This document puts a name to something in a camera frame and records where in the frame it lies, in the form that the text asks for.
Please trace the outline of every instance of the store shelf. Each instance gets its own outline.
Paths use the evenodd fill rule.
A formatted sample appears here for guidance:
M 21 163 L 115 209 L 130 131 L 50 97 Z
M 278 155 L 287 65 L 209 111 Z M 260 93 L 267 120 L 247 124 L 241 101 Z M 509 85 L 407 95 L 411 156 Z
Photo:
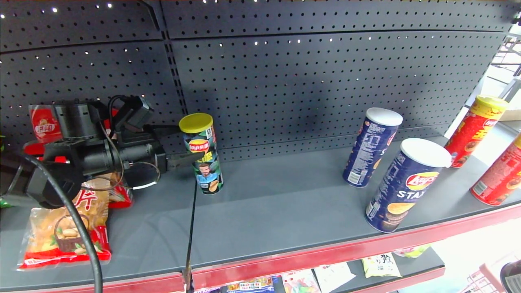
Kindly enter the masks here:
M 445 138 L 432 140 L 443 144 Z M 487 169 L 471 157 L 463 168 L 442 172 L 396 233 L 374 230 L 364 209 L 398 149 L 399 142 L 391 144 L 363 189 L 350 187 L 341 177 L 350 149 L 224 163 L 225 188 L 197 197 L 192 243 L 196 288 L 359 260 L 520 217 L 519 191 L 500 207 L 487 206 L 467 192 Z M 183 290 L 177 272 L 187 251 L 193 190 L 189 168 L 170 172 L 159 184 L 137 192 L 131 209 L 110 213 L 114 254 L 102 266 L 107 292 Z M 91 292 L 88 265 L 14 271 L 28 214 L 29 209 L 18 207 L 2 210 L 0 291 Z M 441 274 L 421 273 L 415 282 Z
M 376 231 L 365 221 L 365 207 L 398 149 L 399 142 L 391 144 L 363 189 L 341 176 L 350 149 L 222 164 L 223 190 L 197 197 L 196 288 L 357 260 L 521 216 L 519 191 L 499 207 L 470 195 L 468 188 L 487 169 L 471 157 L 461 169 L 443 170 L 396 233 Z
M 142 175 L 127 178 L 134 178 L 129 183 L 137 185 L 135 180 L 148 180 Z M 190 168 L 168 172 L 158 184 L 135 191 L 133 207 L 109 213 L 113 256 L 102 265 L 106 292 L 183 291 L 179 272 L 186 260 L 194 185 Z M 50 288 L 91 292 L 92 285 L 86 286 L 92 283 L 88 263 L 33 272 L 15 270 L 29 212 L 22 207 L 1 211 L 0 292 Z
M 351 273 L 356 277 L 340 286 L 332 293 L 382 293 L 399 290 L 427 280 L 441 277 L 445 272 L 445 264 L 434 249 L 426 250 L 417 259 L 408 259 L 393 255 L 402 278 L 370 277 L 366 278 L 361 260 L 348 262 Z

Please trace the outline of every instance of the red chip can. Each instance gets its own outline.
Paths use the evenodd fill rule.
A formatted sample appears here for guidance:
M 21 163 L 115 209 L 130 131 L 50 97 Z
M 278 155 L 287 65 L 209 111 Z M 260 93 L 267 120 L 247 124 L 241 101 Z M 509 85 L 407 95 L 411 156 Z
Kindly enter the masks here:
M 470 192 L 481 202 L 500 205 L 519 186 L 521 186 L 521 134 L 471 187 Z
M 460 125 L 445 145 L 452 156 L 452 166 L 461 168 L 485 135 L 498 122 L 508 102 L 493 96 L 479 95 Z

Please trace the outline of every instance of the yellow lid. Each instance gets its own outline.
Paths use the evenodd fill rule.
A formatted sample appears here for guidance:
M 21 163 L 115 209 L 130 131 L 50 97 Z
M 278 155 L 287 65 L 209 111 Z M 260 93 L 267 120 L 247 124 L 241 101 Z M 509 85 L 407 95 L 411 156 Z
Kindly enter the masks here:
M 483 105 L 500 111 L 505 110 L 508 107 L 508 102 L 495 96 L 489 95 L 478 95 L 476 101 Z
M 214 123 L 213 118 L 206 113 L 194 113 L 184 116 L 179 121 L 179 128 L 185 133 L 199 133 L 208 129 Z

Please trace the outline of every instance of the green lay's can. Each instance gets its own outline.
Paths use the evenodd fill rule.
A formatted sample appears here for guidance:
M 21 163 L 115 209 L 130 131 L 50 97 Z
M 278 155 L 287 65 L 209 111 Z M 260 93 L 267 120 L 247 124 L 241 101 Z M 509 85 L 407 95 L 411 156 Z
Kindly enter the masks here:
M 190 114 L 179 121 L 179 128 L 184 132 L 184 145 L 190 152 L 205 153 L 192 165 L 197 184 L 204 194 L 218 193 L 223 182 L 213 118 L 205 113 Z

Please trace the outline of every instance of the snack package on lower shelf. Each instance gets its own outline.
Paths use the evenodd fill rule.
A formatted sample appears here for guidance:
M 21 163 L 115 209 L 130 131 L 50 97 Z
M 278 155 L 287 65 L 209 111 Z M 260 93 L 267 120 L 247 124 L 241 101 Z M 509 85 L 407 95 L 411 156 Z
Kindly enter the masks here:
M 110 182 L 93 179 L 83 184 L 90 188 L 107 188 Z M 108 191 L 81 190 L 72 200 L 89 231 L 97 255 L 102 262 L 110 260 L 106 221 Z M 89 263 L 85 244 L 65 207 L 55 210 L 34 208 L 24 236 L 19 270 Z
M 419 257 L 427 249 L 429 249 L 430 246 L 431 246 L 431 244 L 429 243 L 429 244 L 425 244 L 425 245 L 399 249 L 399 250 L 393 251 L 393 253 L 398 255 L 399 257 L 415 259 L 415 258 Z
M 365 277 L 402 277 L 391 253 L 363 258 Z
M 281 276 L 286 293 L 320 293 L 311 269 L 284 273 Z
M 271 277 L 237 282 L 228 285 L 227 293 L 272 293 L 275 292 Z
M 351 273 L 348 263 L 341 262 L 321 265 L 313 269 L 322 293 L 330 293 L 352 280 L 356 275 Z
M 203 289 L 194 291 L 194 293 L 220 293 L 220 292 L 221 292 L 221 287 L 203 288 Z

